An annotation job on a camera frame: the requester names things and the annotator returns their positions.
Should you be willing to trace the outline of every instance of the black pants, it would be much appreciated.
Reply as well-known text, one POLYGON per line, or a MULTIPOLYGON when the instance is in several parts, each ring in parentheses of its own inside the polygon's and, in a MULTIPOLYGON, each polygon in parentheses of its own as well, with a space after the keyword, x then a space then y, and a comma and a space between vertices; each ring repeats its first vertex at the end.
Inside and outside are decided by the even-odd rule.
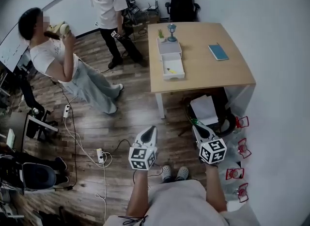
MULTIPOLYGON (((100 33, 103 37, 103 39, 106 41, 107 47, 109 48, 111 54, 113 55, 113 62, 122 62, 121 54, 117 49, 116 43, 114 38, 112 37, 113 31, 117 32, 117 29, 112 30, 106 30, 106 29, 100 29, 100 33)), ((125 40, 122 40, 119 42, 124 46, 126 51, 128 52, 131 59, 133 59, 134 62, 140 62, 143 60, 142 54, 137 50, 135 44, 130 40, 128 36, 124 36, 125 40)))
MULTIPOLYGON (((49 166, 51 168, 53 168, 53 170, 56 171, 62 171, 62 167, 59 165, 59 163, 57 161, 48 161, 48 160, 42 160, 40 158, 34 157, 30 154, 27 153, 10 153, 10 155, 12 155, 14 157, 14 159, 21 163, 36 163, 36 164, 41 164, 41 165, 45 165, 45 166, 49 166)), ((61 183, 66 182, 67 179, 65 178, 65 175, 62 174, 56 174, 56 183, 55 185, 59 185, 61 183)))
POLYGON ((173 178, 173 177, 170 177, 170 178, 167 178, 165 179, 162 184, 165 184, 165 183, 172 183, 172 182, 177 182, 177 181, 183 181, 184 179, 176 179, 176 178, 173 178))

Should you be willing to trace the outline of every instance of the blue notebook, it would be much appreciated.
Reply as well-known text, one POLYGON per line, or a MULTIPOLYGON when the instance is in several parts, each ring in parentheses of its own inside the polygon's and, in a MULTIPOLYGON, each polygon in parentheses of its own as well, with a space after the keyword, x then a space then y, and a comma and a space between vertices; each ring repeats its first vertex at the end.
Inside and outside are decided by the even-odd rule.
POLYGON ((213 53, 214 57, 217 61, 228 60, 227 54, 224 52, 220 44, 217 45, 209 45, 210 51, 213 53))

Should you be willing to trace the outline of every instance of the chair armrest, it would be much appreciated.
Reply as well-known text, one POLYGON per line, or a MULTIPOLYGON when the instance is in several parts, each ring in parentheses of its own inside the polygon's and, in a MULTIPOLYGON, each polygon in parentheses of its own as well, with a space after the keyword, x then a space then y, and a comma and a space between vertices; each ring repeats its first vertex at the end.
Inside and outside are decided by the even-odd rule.
POLYGON ((197 3, 195 3, 194 6, 195 6, 195 12, 198 12, 198 10, 201 9, 199 4, 197 4, 197 3))
POLYGON ((166 6, 166 8, 167 8, 167 13, 170 14, 170 11, 169 11, 170 3, 167 2, 167 3, 165 4, 165 6, 166 6))

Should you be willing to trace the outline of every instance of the light blue jeans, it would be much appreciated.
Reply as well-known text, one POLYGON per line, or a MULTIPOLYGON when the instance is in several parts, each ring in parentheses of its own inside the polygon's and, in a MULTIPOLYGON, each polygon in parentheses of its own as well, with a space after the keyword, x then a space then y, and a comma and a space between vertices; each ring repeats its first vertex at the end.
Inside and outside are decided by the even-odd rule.
POLYGON ((111 114, 117 111, 113 99, 120 94, 120 85, 110 84, 95 69, 79 60, 72 80, 63 83, 64 88, 73 96, 78 96, 100 112, 111 114))

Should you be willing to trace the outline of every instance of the white drawer unit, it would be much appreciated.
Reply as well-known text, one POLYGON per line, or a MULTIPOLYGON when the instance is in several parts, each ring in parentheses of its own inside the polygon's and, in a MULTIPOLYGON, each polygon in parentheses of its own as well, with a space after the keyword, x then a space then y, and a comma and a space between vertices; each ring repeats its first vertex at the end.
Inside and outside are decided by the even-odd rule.
POLYGON ((164 80, 183 79, 185 72, 182 64, 180 43, 178 41, 169 42, 168 40, 161 43, 158 38, 157 46, 159 58, 162 62, 164 80))

